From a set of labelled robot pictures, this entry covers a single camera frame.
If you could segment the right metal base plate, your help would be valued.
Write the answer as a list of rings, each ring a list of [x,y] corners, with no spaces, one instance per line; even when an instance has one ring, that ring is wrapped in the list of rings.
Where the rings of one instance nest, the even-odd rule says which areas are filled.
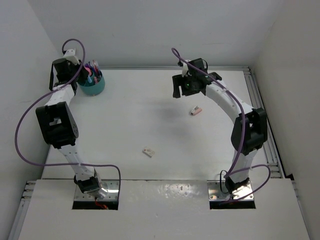
[[[208,197],[211,202],[223,202],[229,200],[236,201],[253,201],[253,189],[251,182],[249,181],[246,185],[233,190],[229,193],[225,181],[213,180],[207,182],[208,187]]]

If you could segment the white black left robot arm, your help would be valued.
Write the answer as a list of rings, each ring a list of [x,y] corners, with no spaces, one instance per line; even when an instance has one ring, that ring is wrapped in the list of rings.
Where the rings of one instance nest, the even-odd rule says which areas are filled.
[[[57,149],[71,164],[74,182],[83,194],[98,198],[101,180],[92,166],[84,165],[77,146],[79,130],[69,104],[77,92],[77,81],[89,75],[81,61],[59,58],[51,65],[49,90],[51,97],[35,113],[44,141]]]

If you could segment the metal base plate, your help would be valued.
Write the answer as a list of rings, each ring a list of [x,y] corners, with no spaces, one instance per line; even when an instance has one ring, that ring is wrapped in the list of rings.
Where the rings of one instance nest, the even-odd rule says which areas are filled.
[[[97,194],[82,193],[77,186],[74,193],[75,201],[94,201],[95,197],[99,201],[117,201],[119,193],[119,181],[103,179],[101,181],[102,189]]]
[[[251,182],[249,181],[246,185],[233,190],[229,193],[225,181],[213,180],[207,182],[208,187],[208,197],[211,202],[223,202],[229,200],[236,201],[253,201],[253,189]]]

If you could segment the pink capped clear tube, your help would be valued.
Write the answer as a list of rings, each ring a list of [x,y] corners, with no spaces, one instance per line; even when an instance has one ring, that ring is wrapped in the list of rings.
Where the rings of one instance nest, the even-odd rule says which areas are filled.
[[[94,76],[93,71],[92,71],[89,67],[85,67],[85,70],[88,72],[88,75],[89,75],[90,77],[93,77],[93,76]]]

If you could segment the red pen top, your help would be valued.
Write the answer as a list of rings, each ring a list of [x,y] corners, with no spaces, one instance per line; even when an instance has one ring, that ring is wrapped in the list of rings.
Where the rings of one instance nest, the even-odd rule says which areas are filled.
[[[92,64],[94,66],[94,69],[95,69],[96,73],[99,74],[99,67],[98,67],[98,65],[97,65],[97,63],[96,63],[96,61],[94,59],[92,60]]]

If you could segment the teal round desk organizer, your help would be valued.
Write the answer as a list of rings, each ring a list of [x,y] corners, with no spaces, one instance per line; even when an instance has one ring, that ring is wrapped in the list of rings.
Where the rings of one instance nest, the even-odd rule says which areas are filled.
[[[82,92],[88,96],[99,95],[100,93],[103,92],[103,90],[105,89],[105,85],[106,85],[105,79],[104,79],[104,76],[103,76],[101,70],[99,71],[99,76],[97,77],[97,82],[95,82],[93,80],[92,83],[85,81],[84,84],[81,84],[81,82],[78,82],[77,84],[80,87],[80,89],[82,90]]]

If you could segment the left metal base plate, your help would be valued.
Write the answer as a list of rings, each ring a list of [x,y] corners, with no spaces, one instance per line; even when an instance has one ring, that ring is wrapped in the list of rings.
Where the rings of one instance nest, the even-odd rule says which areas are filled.
[[[101,181],[102,189],[97,194],[82,193],[77,186],[74,193],[75,201],[94,201],[95,197],[99,201],[117,201],[119,193],[119,181],[103,179]]]

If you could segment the white eraser with sleeve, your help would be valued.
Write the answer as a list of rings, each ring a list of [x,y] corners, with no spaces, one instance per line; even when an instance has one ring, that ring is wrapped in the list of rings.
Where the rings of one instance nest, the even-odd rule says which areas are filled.
[[[142,152],[146,154],[148,157],[152,158],[155,155],[155,151],[149,147],[144,147]]]

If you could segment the blue pen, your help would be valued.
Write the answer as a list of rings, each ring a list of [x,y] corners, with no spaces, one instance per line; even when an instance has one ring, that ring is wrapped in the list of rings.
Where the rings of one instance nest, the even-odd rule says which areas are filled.
[[[94,68],[95,68],[95,76],[97,77],[98,81],[100,81],[101,73],[100,73],[99,66],[98,66],[98,64],[96,62],[93,65],[94,65]]]

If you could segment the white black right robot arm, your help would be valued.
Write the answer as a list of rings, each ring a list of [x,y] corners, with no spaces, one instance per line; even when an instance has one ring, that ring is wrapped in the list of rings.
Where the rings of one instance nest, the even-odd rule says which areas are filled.
[[[225,187],[231,194],[248,184],[253,159],[268,139],[266,111],[261,107],[254,108],[229,90],[218,73],[208,72],[204,59],[179,60],[177,64],[182,72],[172,77],[173,97],[202,93],[213,100],[233,123],[230,140],[234,156],[224,177]]]

